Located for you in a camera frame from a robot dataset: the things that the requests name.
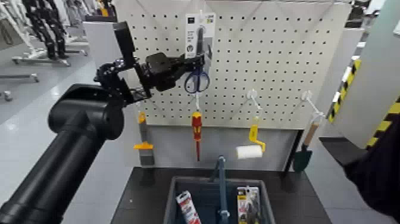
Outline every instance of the cable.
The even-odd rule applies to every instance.
[[[0,20],[0,32],[1,32],[1,35],[3,36],[4,42],[7,45],[14,45],[13,37],[11,37],[7,28],[4,26],[3,20]]]

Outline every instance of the red and yellow screwdriver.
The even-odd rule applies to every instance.
[[[193,138],[196,143],[197,161],[200,161],[201,126],[202,126],[201,113],[196,111],[192,114],[192,127],[193,127]]]

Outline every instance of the gray bin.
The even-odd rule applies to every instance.
[[[220,209],[220,189],[218,179],[209,182],[209,178],[194,178],[175,176],[171,181],[167,207],[163,224],[186,224],[176,197],[183,191],[189,191],[193,203],[199,214],[202,224],[218,224],[220,220],[217,211]],[[263,181],[245,179],[227,179],[226,195],[228,211],[230,213],[229,224],[238,223],[238,201],[236,190],[239,186],[257,186],[260,189],[261,223],[275,224],[270,200]]]

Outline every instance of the scissors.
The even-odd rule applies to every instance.
[[[185,91],[189,94],[203,92],[210,85],[210,77],[203,67],[194,70],[185,80]]]
[[[196,55],[203,54],[203,34],[204,28],[200,27],[197,31],[197,48]],[[194,70],[185,80],[185,91],[189,94],[203,92],[210,85],[210,77],[204,71],[203,66]]]

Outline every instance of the pegboard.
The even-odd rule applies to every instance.
[[[277,1],[117,1],[118,19],[130,26],[135,55],[162,51],[170,56],[185,50],[185,14],[217,15],[210,87],[200,97],[204,126],[304,129],[312,108],[300,100],[311,90],[313,101],[327,75],[350,12],[341,2]],[[130,86],[137,86],[130,71]],[[141,103],[150,125],[190,126],[196,110],[185,92],[183,76],[174,89],[157,92]],[[257,111],[249,90],[258,92]]]

